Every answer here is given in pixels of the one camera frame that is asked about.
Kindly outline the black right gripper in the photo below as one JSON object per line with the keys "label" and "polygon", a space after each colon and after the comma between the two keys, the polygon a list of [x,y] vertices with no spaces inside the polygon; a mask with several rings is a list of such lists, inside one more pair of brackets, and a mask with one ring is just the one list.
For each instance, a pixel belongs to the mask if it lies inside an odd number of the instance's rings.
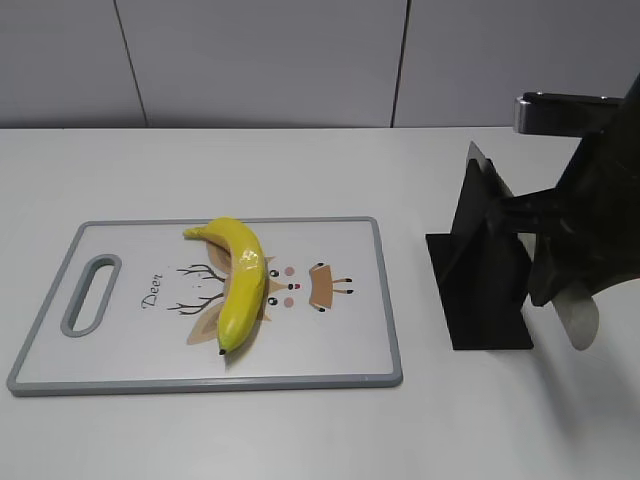
{"label": "black right gripper", "polygon": [[554,189],[493,201],[492,229],[537,233],[536,306],[573,284],[594,295],[639,277],[638,81],[611,120],[583,137]]}

